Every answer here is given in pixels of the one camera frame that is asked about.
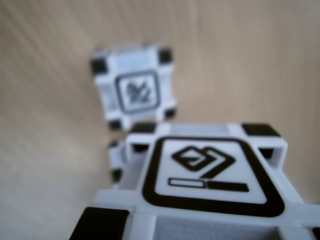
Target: printed symbol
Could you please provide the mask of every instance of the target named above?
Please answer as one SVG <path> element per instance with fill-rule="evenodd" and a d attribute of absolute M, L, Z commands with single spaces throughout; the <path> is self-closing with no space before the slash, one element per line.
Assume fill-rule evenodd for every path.
<path fill-rule="evenodd" d="M 141 85 L 130 82 L 126 87 L 130 103 L 147 103 L 150 101 L 151 90 L 144 81 Z"/>
<path fill-rule="evenodd" d="M 168 179 L 168 185 L 176 187 L 207 188 L 225 191 L 249 192 L 249 188 L 245 183 L 202 180 L 213 179 L 215 176 L 217 176 L 236 162 L 236 160 L 232 156 L 225 154 L 220 150 L 217 150 L 213 147 L 198 149 L 194 146 L 188 146 L 172 155 L 172 158 L 175 161 L 192 172 L 197 172 L 203 168 L 206 168 L 211 163 L 216 161 L 217 157 L 222 157 L 223 162 L 215 165 L 206 173 L 201 175 L 201 179 L 170 177 Z"/>

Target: beige background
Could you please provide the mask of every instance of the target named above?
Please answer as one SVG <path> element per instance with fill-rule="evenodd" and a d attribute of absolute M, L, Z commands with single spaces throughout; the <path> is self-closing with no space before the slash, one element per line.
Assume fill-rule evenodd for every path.
<path fill-rule="evenodd" d="M 117 134 L 89 56 L 146 41 L 174 49 L 176 122 L 271 123 L 286 174 L 320 203 L 319 12 L 317 0 L 1 0 L 0 238 L 68 239 L 110 186 Z"/>

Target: toy cube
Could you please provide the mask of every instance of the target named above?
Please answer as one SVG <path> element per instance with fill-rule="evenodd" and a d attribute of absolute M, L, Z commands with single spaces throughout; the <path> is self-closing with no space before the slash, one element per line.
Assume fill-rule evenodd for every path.
<path fill-rule="evenodd" d="M 71 239 L 314 240 L 320 206 L 284 174 L 287 149 L 268 124 L 136 124 L 109 148 L 118 189 L 97 192 Z"/>
<path fill-rule="evenodd" d="M 161 122 L 175 115 L 169 48 L 149 44 L 96 51 L 91 68 L 111 129 L 128 129 L 145 119 Z"/>

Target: wood grain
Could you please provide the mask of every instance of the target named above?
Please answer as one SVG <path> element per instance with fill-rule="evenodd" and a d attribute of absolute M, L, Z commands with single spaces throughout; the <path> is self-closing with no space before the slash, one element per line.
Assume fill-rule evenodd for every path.
<path fill-rule="evenodd" d="M 100 47 L 174 49 L 176 122 L 271 123 L 285 172 L 320 202 L 320 2 L 1 0 L 0 233 L 68 239 L 110 186 L 111 133 L 88 59 Z"/>

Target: black corner piece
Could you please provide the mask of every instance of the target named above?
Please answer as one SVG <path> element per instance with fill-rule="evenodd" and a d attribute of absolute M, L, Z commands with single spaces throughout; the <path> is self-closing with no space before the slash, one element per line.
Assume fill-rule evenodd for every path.
<path fill-rule="evenodd" d="M 320 240 L 320 227 L 314 227 L 312 232 L 317 240 Z"/>
<path fill-rule="evenodd" d="M 93 75 L 108 73 L 108 67 L 104 58 L 92 59 L 90 64 Z"/>
<path fill-rule="evenodd" d="M 242 127 L 249 136 L 280 137 L 280 134 L 276 130 L 265 123 L 243 123 Z"/>
<path fill-rule="evenodd" d="M 143 153 L 148 150 L 149 145 L 148 144 L 133 144 L 132 148 L 135 153 Z"/>
<path fill-rule="evenodd" d="M 121 240 L 129 211 L 87 207 L 69 240 Z"/>
<path fill-rule="evenodd" d="M 108 124 L 111 130 L 119 130 L 122 127 L 120 120 L 109 121 Z"/>
<path fill-rule="evenodd" d="M 266 160 L 270 160 L 274 154 L 273 148 L 259 148 L 259 150 Z"/>
<path fill-rule="evenodd" d="M 139 122 L 132 127 L 130 133 L 153 134 L 155 129 L 156 124 L 153 122 Z"/>
<path fill-rule="evenodd" d="M 122 170 L 116 169 L 112 171 L 112 182 L 119 183 L 122 176 Z"/>
<path fill-rule="evenodd" d="M 165 110 L 165 113 L 164 113 L 165 119 L 174 118 L 176 116 L 176 113 L 177 113 L 177 109 L 176 108 Z"/>
<path fill-rule="evenodd" d="M 117 141 L 112 141 L 109 144 L 109 148 L 113 148 L 113 147 L 116 147 L 116 146 L 118 146 L 118 142 Z"/>
<path fill-rule="evenodd" d="M 162 48 L 159 51 L 159 63 L 160 64 L 170 64 L 173 61 L 172 51 L 170 48 Z"/>

